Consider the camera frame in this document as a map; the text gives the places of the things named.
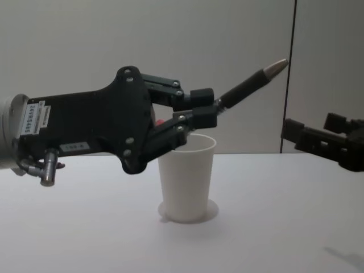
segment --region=table surface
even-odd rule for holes
[[[158,163],[65,158],[56,185],[0,172],[0,272],[364,272],[364,174],[307,154],[216,155],[216,218],[161,221]]]

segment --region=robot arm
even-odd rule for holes
[[[329,113],[324,129],[346,137],[305,127],[303,123],[286,119],[282,137],[296,143],[295,149],[339,163],[349,171],[364,171],[364,120]]]
[[[136,174],[147,163],[187,142],[196,129],[217,126],[217,116],[268,84],[288,64],[279,61],[217,100],[211,88],[185,94],[179,81],[143,75],[123,67],[107,87],[92,92],[28,98],[0,104],[0,169],[11,168],[52,186],[63,156],[109,152],[124,171]],[[173,117],[154,123],[152,104],[172,107]]]

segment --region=screw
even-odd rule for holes
[[[134,138],[127,138],[127,139],[125,140],[125,143],[126,143],[126,144],[133,144],[133,143],[134,143]]]
[[[131,155],[131,151],[130,150],[125,150],[123,152],[123,156],[130,156]]]

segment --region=gray wall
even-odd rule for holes
[[[298,1],[287,118],[317,129],[328,112],[364,118],[363,10],[360,0]]]
[[[292,14],[292,0],[3,1],[0,98],[96,90],[125,65],[219,95],[289,56]],[[286,80],[287,71],[205,132],[218,152],[279,151]]]

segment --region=white paper cup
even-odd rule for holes
[[[165,216],[195,222],[206,215],[216,141],[191,134],[187,144],[158,159]]]

